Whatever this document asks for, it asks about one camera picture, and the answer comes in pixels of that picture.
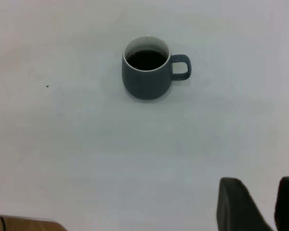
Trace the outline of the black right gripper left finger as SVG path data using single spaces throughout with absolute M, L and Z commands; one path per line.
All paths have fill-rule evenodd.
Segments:
M 247 187 L 236 178 L 221 178 L 217 211 L 219 231 L 270 231 Z

